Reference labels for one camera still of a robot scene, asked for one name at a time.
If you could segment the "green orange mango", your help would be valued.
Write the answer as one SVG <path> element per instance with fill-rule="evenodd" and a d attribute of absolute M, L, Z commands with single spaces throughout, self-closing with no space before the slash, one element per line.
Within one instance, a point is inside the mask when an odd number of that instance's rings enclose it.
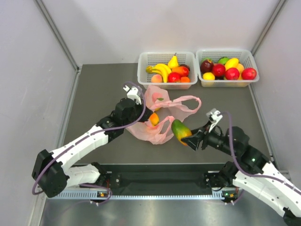
<path fill-rule="evenodd" d="M 171 130 L 173 134 L 176 136 L 176 138 L 179 140 L 179 142 L 185 146 L 187 144 L 182 141 L 182 138 L 190 137 L 192 136 L 191 130 L 186 127 L 180 120 L 175 119 L 171 124 Z"/>

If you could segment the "pink plastic bag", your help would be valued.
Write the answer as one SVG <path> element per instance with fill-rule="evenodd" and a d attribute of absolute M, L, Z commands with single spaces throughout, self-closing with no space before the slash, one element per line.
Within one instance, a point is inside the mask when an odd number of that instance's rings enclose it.
<path fill-rule="evenodd" d="M 127 128 L 134 137 L 142 141 L 149 141 L 154 145 L 161 145 L 173 136 L 171 125 L 174 120 L 183 122 L 190 115 L 195 114 L 201 107 L 201 100 L 195 96 L 181 96 L 171 100 L 168 91 L 150 85 L 144 96 L 146 106 L 158 116 L 158 124 L 151 121 L 138 122 Z"/>

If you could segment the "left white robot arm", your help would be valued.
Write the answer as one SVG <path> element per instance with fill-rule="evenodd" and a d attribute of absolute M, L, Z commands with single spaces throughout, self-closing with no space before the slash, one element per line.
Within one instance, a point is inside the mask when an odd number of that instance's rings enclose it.
<path fill-rule="evenodd" d="M 59 195 L 65 188 L 85 183 L 103 186 L 107 176 L 95 164 L 84 167 L 73 165 L 93 150 L 108 144 L 124 133 L 124 129 L 137 122 L 147 122 L 153 111 L 145 103 L 138 104 L 123 98 L 115 109 L 100 119 L 89 131 L 70 143 L 48 152 L 40 151 L 32 171 L 35 186 L 48 198 Z"/>

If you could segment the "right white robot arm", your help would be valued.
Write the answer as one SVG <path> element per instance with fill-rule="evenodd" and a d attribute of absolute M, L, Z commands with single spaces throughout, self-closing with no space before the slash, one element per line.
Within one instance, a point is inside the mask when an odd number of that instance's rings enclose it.
<path fill-rule="evenodd" d="M 183 137 L 193 150 L 213 147 L 233 158 L 219 172 L 224 186 L 236 186 L 270 206 L 288 226 L 301 224 L 301 191 L 288 180 L 258 149 L 249 145 L 249 136 L 239 127 L 230 127 L 225 134 L 206 127 Z"/>

